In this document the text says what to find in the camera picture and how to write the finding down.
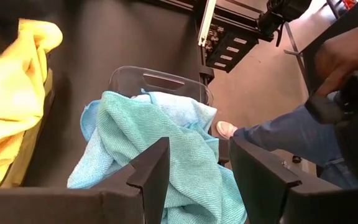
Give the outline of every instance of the shoe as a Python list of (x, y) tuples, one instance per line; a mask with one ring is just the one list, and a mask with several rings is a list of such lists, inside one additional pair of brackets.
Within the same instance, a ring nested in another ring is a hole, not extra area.
[(219, 121), (216, 123), (216, 130), (220, 134), (220, 136), (224, 137), (225, 139), (229, 139), (233, 137), (234, 132), (237, 131), (237, 127), (231, 123), (225, 121)]

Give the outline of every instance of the denim pant leg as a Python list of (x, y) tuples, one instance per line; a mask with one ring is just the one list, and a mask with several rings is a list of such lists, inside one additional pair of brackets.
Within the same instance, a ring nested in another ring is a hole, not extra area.
[(303, 105), (253, 128), (238, 129), (234, 135), (268, 151), (283, 149), (322, 166), (321, 178), (339, 187), (358, 187), (342, 158), (334, 126), (317, 123)]

